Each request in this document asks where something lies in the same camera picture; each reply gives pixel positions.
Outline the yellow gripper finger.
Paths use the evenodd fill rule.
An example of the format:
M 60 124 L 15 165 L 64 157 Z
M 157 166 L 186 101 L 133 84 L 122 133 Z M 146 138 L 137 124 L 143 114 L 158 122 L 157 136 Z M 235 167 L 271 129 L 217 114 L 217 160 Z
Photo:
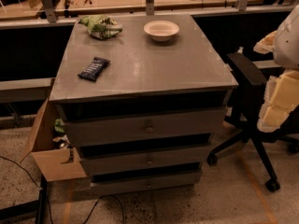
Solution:
M 299 106 L 299 71 L 286 70 L 279 77 L 271 76 L 266 83 L 263 104 L 257 122 L 258 130 L 271 133 Z
M 263 39 L 256 43 L 253 50 L 261 54 L 272 52 L 274 50 L 276 34 L 277 32 L 274 31 L 265 36 Z

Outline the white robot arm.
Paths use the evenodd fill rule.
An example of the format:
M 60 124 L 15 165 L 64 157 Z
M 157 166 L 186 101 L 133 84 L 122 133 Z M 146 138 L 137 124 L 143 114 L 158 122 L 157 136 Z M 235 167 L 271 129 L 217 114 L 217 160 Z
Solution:
M 266 83 L 257 123 L 261 132 L 271 133 L 299 106 L 299 6 L 253 50 L 261 54 L 272 52 L 274 62 L 284 68 L 279 77 L 271 76 Z

